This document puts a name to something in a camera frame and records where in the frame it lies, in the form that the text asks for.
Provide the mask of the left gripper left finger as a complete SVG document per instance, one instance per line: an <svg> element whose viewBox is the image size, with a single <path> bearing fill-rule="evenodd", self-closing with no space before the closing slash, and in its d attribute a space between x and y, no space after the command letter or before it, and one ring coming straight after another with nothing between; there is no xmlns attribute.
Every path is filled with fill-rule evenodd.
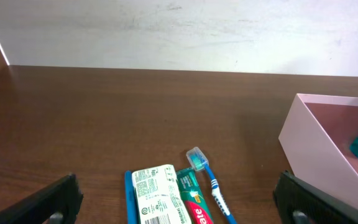
<svg viewBox="0 0 358 224"><path fill-rule="evenodd" d="M68 174L0 211L0 223L76 222L83 193L75 174Z"/></svg>

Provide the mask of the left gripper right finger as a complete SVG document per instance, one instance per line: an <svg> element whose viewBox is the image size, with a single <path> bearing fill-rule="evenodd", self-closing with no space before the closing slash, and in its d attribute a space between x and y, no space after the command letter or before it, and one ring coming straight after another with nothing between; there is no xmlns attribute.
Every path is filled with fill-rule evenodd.
<svg viewBox="0 0 358 224"><path fill-rule="evenodd" d="M273 191L281 222L286 224L358 224L358 209L285 171Z"/></svg>

